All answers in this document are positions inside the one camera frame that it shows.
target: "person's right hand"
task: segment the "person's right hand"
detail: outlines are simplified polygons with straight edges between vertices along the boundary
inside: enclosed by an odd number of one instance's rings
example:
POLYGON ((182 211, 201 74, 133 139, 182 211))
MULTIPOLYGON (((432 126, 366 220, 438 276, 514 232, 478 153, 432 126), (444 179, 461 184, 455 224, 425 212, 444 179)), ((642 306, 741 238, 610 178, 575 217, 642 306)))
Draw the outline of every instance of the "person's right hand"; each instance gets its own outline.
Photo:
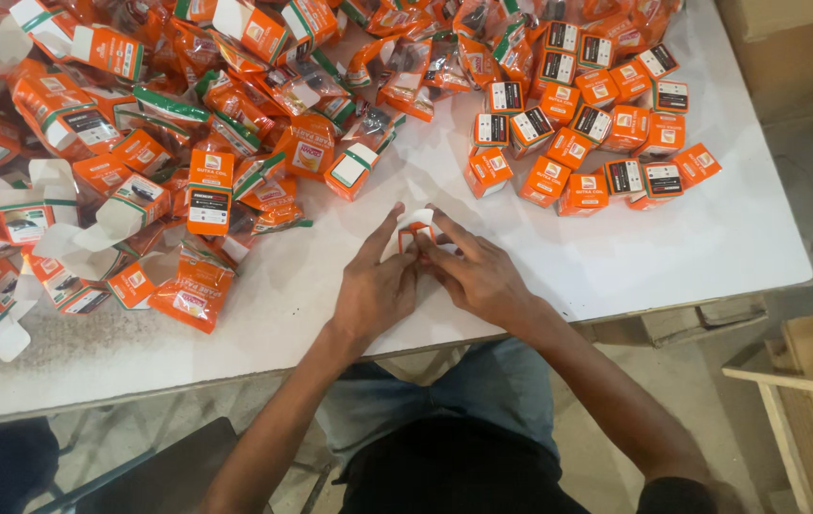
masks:
POLYGON ((463 254, 461 259, 438 248, 421 232, 416 237, 423 253, 420 260, 431 262, 430 273, 455 306, 521 338, 534 329, 538 319, 554 313, 545 300, 527 289, 506 251, 468 232, 440 208, 427 207, 435 210, 432 220, 444 232, 435 242, 453 242, 463 254))

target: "black label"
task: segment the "black label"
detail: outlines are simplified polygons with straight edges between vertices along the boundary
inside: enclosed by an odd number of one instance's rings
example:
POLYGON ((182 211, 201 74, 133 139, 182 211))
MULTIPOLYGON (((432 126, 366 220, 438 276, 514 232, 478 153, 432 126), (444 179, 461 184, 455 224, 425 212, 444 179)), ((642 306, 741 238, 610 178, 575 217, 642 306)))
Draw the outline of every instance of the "black label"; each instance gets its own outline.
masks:
POLYGON ((669 53, 669 50, 661 43, 650 50, 650 53, 654 54, 656 60, 663 66, 663 69, 666 71, 670 71, 671 69, 676 67, 676 60, 673 56, 669 53))

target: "white table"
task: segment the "white table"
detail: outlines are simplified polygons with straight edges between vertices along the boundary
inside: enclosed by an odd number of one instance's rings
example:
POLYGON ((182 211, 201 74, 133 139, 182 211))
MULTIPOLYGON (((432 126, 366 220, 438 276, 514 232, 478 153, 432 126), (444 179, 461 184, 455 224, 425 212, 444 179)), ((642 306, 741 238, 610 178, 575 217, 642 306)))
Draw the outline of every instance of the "white table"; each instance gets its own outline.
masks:
MULTIPOLYGON (((590 218, 559 218, 514 194, 535 159, 527 158, 514 166, 511 186, 476 200, 461 172, 481 94, 458 95, 435 106, 433 123, 405 123, 355 203, 301 184, 314 227, 256 244, 211 336, 114 301, 85 317, 40 304, 23 322, 32 344, 0 362, 0 416, 295 366, 331 315, 343 266, 398 200, 408 209, 435 202, 509 249, 530 289, 570 321, 809 281, 812 268, 713 3, 689 3, 666 43, 682 64, 672 78, 691 92, 686 146, 704 143, 724 168, 683 198, 651 212, 612 205, 590 218)), ((594 153, 581 171, 614 157, 594 153)), ((369 354, 501 332, 454 308, 429 277, 420 296, 415 314, 369 354)))

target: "hand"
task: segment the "hand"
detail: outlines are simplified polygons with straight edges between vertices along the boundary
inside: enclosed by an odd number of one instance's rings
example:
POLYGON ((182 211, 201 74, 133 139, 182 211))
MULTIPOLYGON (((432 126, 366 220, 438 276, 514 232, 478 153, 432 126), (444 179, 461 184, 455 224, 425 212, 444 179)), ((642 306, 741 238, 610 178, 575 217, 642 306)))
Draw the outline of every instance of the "hand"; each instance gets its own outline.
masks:
POLYGON ((384 222, 355 258, 343 269, 343 285, 336 310, 328 323, 345 341, 349 362, 365 353, 368 345, 415 310, 415 248, 397 253, 383 263, 381 255, 404 211, 397 202, 384 222))
POLYGON ((506 251, 471 234, 440 208, 426 207, 435 209, 432 220, 444 232, 435 242, 456 243, 458 254, 463 255, 461 259, 438 248, 424 234, 416 238, 422 261, 431 263, 429 273, 445 287, 455 306, 521 338, 531 333, 538 318, 554 313, 527 289, 506 251))

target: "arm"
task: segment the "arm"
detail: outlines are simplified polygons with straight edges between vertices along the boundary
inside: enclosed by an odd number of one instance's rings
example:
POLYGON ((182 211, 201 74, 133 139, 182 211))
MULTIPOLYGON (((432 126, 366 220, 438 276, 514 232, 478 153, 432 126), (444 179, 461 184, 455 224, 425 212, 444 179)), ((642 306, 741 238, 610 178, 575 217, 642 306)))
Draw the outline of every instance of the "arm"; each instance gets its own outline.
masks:
POLYGON ((444 232, 436 242, 457 243, 463 258, 438 249, 420 234, 420 260, 456 306, 536 349, 646 481, 662 476, 709 480, 704 457, 685 427, 532 294, 504 250, 467 232, 440 209, 434 220, 444 232))
POLYGON ((262 512, 333 381, 415 309, 416 252, 380 262, 402 212, 398 202, 343 270, 331 321, 223 463, 206 493, 204 512, 262 512))

